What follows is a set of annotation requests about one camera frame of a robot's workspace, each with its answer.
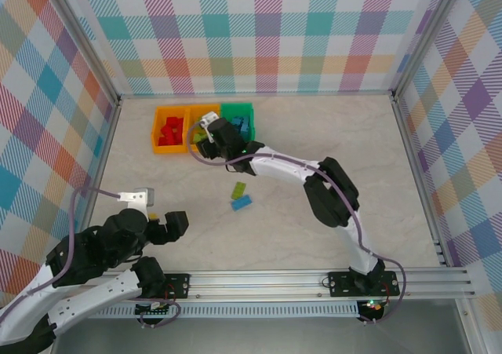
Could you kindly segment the aluminium rear frame rail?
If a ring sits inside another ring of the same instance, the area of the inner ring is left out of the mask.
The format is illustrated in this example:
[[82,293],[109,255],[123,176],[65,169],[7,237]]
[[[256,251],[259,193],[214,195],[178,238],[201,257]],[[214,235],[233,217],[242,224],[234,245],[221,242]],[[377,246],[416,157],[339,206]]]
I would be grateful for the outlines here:
[[321,92],[243,92],[243,93],[159,93],[159,94],[132,94],[123,93],[121,100],[137,99],[206,99],[206,98],[240,98],[240,97],[320,97],[320,96],[391,96],[392,90],[347,90],[347,91],[321,91]]

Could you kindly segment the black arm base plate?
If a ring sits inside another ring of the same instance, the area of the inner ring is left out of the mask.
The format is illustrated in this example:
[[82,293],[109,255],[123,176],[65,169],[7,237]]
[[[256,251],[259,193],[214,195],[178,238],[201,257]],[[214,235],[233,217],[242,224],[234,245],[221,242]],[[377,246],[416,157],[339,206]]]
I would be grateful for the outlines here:
[[368,297],[400,295],[395,272],[384,271],[378,276],[363,276],[357,272],[329,272],[329,293],[331,297]]
[[190,289],[191,275],[188,273],[165,273],[165,281],[160,291],[155,295],[158,298],[177,300],[187,299]]

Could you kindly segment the aluminium side frame rail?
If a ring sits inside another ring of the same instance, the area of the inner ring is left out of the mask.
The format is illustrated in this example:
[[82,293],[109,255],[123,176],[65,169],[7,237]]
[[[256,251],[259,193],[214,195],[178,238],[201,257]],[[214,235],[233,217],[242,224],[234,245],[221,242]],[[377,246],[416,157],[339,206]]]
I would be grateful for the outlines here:
[[450,267],[452,265],[451,258],[447,249],[445,249],[443,246],[443,237],[438,225],[438,218],[436,217],[435,209],[433,207],[430,196],[427,193],[427,185],[425,183],[425,178],[421,169],[420,160],[413,149],[411,135],[406,126],[402,110],[395,97],[390,96],[390,102],[395,120],[398,125],[398,130],[402,138],[402,143],[409,162],[411,173],[413,175],[413,180],[417,188],[420,204],[422,206],[427,226],[431,233],[433,245],[438,256],[439,264],[444,267]]
[[[69,265],[74,259],[75,236],[82,229],[87,228],[87,225],[89,224],[90,219],[93,215],[97,196],[99,194],[108,196],[114,195],[112,192],[101,192],[100,186],[103,179],[105,167],[107,164],[107,159],[110,154],[115,131],[118,125],[121,109],[122,109],[122,100],[120,98],[119,105],[115,104],[111,111],[111,120],[109,122],[109,127],[107,135],[104,140],[104,144],[100,149],[95,177],[92,178],[90,182],[85,182],[83,186],[77,187],[71,194],[70,211],[69,211],[69,220],[70,220],[69,236],[68,236],[69,253],[67,257],[67,265]],[[82,218],[78,221],[78,224],[75,224],[75,211],[76,211],[75,201],[81,195],[82,192],[85,195],[85,210]]]

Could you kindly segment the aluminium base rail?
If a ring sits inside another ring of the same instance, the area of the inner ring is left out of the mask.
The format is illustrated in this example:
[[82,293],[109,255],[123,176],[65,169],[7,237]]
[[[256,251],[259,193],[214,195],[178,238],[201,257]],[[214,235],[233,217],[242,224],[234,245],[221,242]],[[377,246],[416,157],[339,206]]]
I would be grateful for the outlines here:
[[[317,301],[329,300],[326,270],[285,271],[189,271],[187,299],[177,302]],[[400,295],[408,299],[464,299],[475,296],[475,288],[463,268],[408,268],[396,273]],[[107,272],[83,286],[44,289],[56,301],[81,294],[94,301],[112,297],[116,301],[143,300],[138,281],[130,271]],[[384,300],[397,297],[338,297],[340,300]]]

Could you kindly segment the green plastic bin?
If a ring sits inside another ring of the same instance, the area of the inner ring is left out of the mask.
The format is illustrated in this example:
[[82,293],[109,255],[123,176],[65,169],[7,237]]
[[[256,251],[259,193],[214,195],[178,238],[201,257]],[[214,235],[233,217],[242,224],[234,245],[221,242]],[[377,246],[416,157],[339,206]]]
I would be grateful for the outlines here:
[[255,139],[255,127],[254,127],[254,109],[251,103],[224,103],[220,105],[220,116],[225,118],[229,123],[235,116],[249,116],[249,136],[248,141],[253,141]]

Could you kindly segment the orange plastic bin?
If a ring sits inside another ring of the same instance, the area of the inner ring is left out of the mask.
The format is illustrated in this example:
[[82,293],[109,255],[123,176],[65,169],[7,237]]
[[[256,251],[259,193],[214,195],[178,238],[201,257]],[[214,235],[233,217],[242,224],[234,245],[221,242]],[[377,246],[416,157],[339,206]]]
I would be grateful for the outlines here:
[[179,154],[187,152],[187,145],[184,139],[182,145],[158,146],[158,139],[160,136],[163,136],[161,128],[166,125],[166,118],[169,116],[176,116],[184,119],[186,111],[187,107],[185,106],[160,106],[155,109],[151,130],[151,144],[155,154]]
[[188,134],[189,129],[200,119],[200,117],[210,111],[216,112],[220,115],[219,104],[190,104],[187,108],[184,117],[184,141],[191,145],[193,151],[198,151],[195,144],[192,143],[192,137],[197,131],[205,131],[200,126],[196,126],[191,134]]

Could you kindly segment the aluminium frame post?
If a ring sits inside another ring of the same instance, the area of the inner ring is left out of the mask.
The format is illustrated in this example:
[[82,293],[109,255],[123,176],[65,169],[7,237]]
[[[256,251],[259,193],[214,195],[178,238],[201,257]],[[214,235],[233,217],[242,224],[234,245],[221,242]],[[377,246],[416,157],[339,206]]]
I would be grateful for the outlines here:
[[120,95],[116,90],[111,78],[109,77],[106,69],[101,62],[96,50],[93,48],[89,37],[87,36],[84,27],[81,25],[74,10],[71,8],[68,0],[54,0],[58,6],[60,15],[64,23],[68,26],[70,35],[75,40],[79,50],[82,51],[84,58],[89,62],[89,66],[95,73],[97,81],[104,88],[107,95],[119,105]]
[[401,58],[389,87],[389,93],[394,101],[398,101],[411,83],[455,1],[419,0],[417,11],[410,22],[411,32],[406,39],[406,47],[398,54]]

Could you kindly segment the small lit circuit board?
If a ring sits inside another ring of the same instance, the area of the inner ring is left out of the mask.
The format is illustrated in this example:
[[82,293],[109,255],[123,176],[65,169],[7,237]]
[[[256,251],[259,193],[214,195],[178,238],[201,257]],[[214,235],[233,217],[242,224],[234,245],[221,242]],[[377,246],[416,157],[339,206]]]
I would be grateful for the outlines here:
[[384,312],[385,301],[369,299],[358,302],[358,310],[361,316],[373,316]]

